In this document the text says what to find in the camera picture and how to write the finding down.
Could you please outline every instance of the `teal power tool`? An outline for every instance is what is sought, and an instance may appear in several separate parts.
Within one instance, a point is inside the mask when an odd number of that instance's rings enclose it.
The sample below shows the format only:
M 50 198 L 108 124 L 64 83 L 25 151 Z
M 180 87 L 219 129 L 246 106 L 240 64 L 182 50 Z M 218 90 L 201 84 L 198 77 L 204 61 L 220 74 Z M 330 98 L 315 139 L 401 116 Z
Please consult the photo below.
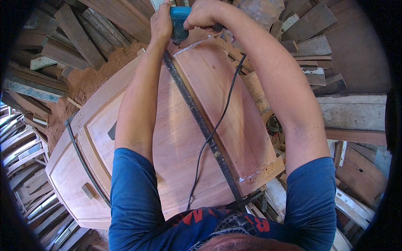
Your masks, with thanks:
M 170 38 L 175 46 L 179 46 L 181 42 L 189 37 L 189 31 L 184 29 L 183 23 L 191 12 L 191 7 L 172 6 L 170 8 L 170 19 L 172 20 L 173 32 Z M 222 31 L 224 28 L 221 24 L 212 26 L 214 31 Z

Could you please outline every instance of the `shirt sleeve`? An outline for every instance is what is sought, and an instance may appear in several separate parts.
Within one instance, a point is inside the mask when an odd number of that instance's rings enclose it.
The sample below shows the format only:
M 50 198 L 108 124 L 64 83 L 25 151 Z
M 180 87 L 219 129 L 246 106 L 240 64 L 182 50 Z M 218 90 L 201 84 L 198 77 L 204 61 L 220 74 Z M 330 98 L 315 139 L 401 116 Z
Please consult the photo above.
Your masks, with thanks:
M 165 220 L 152 164 L 125 148 L 113 158 L 110 250 L 127 250 Z
M 295 230 L 294 244 L 330 250 L 335 238 L 335 167 L 331 158 L 313 160 L 287 178 L 284 225 Z

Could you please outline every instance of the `person's left hand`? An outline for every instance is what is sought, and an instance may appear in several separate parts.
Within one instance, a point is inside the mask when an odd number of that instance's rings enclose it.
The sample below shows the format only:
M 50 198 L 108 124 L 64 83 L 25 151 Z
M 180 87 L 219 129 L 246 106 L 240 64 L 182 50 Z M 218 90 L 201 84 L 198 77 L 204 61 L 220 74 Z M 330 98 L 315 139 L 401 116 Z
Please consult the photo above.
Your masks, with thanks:
M 172 36 L 173 26 L 170 19 L 170 0 L 165 0 L 151 17 L 151 41 L 167 46 Z

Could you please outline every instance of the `black metal bar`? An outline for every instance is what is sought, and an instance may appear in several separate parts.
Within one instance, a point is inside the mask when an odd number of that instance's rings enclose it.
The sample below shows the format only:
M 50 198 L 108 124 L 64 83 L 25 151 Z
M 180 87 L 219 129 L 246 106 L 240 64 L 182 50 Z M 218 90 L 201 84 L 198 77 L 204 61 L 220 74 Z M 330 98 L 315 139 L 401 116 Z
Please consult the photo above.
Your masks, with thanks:
M 70 126 L 70 122 L 71 122 L 72 119 L 74 118 L 75 114 L 77 114 L 77 112 L 75 112 L 73 115 L 71 115 L 71 116 L 64 122 L 64 125 L 67 127 L 68 134 L 70 134 L 71 142 L 72 142 L 72 144 L 73 144 L 73 146 L 74 146 L 74 149 L 75 149 L 75 151 L 76 151 L 76 153 L 77 153 L 77 155 L 78 155 L 78 158 L 79 158 L 80 161 L 81 161 L 82 166 L 83 166 L 84 169 L 85 169 L 86 174 L 88 174 L 89 179 L 91 180 L 92 184 L 94 185 L 94 187 L 96 188 L 96 190 L 98 191 L 98 193 L 100 194 L 100 196 L 102 197 L 102 199 L 106 202 L 106 204 L 107 204 L 109 207 L 111 207 L 110 201 L 106 198 L 106 196 L 103 194 L 101 188 L 100 188 L 100 187 L 98 186 L 98 184 L 96 183 L 94 177 L 92 176 L 91 172 L 90 172 L 89 169 L 88 169 L 88 166 L 86 165 L 84 159 L 82 158 L 82 155 L 81 155 L 80 150 L 78 149 L 77 143 L 75 142 L 74 135 L 73 135 L 73 132 L 72 132 L 71 126 Z
M 184 101 L 186 102 L 188 108 L 191 111 L 191 114 L 193 115 L 195 121 L 197 122 L 198 126 L 201 129 L 202 134 L 204 135 L 205 139 L 208 139 L 208 137 L 211 135 L 211 132 L 209 131 L 209 128 L 207 126 L 207 123 L 205 123 L 204 118 L 202 117 L 196 103 L 194 102 L 193 98 L 191 97 L 189 90 L 187 89 L 186 85 L 183 82 L 183 79 L 180 77 L 177 69 L 173 65 L 173 61 L 170 58 L 170 55 L 167 51 L 163 53 L 163 62 L 165 63 L 165 66 L 168 68 L 170 75 L 172 76 L 174 82 L 176 83 L 177 88 L 179 89 L 181 96 L 183 96 Z M 233 196 L 238 204 L 242 203 L 242 196 L 240 195 L 239 189 L 236 186 L 236 183 L 233 179 L 232 174 L 230 173 L 229 167 L 226 164 L 225 159 L 223 158 L 218 146 L 216 145 L 216 142 L 212 138 L 209 142 L 209 147 L 215 156 L 216 161 L 218 162 L 218 165 L 222 171 L 222 173 L 225 176 L 226 181 L 229 184 L 229 187 L 233 193 Z M 243 211 L 246 210 L 243 206 L 240 206 L 240 209 Z

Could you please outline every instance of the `sawdust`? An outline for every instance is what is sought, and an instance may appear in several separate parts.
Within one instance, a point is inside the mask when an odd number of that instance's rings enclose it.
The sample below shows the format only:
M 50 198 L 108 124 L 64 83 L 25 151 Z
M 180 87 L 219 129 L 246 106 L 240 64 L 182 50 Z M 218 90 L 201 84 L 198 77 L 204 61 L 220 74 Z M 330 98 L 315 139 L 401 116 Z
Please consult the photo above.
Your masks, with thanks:
M 80 105 L 85 102 L 116 72 L 130 61 L 137 57 L 137 51 L 148 46 L 134 41 L 130 49 L 117 48 L 98 71 L 94 68 L 87 68 L 84 71 L 75 69 L 68 76 L 67 85 L 70 88 L 68 96 Z M 67 101 L 66 97 L 59 99 L 59 102 L 49 103 L 52 114 L 48 118 L 46 136 L 49 146 L 49 155 L 62 136 L 66 127 L 64 121 L 79 109 Z

